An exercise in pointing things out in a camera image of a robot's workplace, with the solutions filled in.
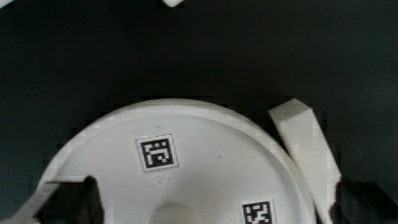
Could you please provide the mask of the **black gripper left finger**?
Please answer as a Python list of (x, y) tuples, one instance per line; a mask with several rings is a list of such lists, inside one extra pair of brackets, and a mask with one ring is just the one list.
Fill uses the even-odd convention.
[(7, 224), (105, 224), (96, 179), (50, 181), (37, 188)]

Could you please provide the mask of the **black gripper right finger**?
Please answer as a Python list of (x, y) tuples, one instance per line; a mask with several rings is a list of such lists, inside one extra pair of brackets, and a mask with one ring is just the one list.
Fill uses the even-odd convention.
[(398, 224), (398, 204), (375, 183), (338, 183), (329, 214), (332, 224)]

